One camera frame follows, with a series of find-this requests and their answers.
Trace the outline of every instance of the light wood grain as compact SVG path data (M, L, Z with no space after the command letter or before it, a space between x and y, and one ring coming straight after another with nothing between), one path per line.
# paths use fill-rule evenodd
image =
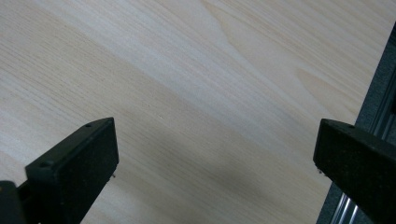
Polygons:
M315 223L321 118L354 123L392 1L0 2L0 179L114 117L84 223Z

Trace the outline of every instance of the wooden surface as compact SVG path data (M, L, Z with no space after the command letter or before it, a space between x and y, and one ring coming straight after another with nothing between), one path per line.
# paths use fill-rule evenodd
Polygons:
M0 179L115 118L117 177L84 223L315 223L319 121L354 123L396 18L394 1L0 3Z

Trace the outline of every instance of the wooden board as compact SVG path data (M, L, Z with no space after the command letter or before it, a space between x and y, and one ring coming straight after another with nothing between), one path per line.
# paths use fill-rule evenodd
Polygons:
M114 117L84 223L315 223L322 118L354 123L394 1L0 1L0 179Z

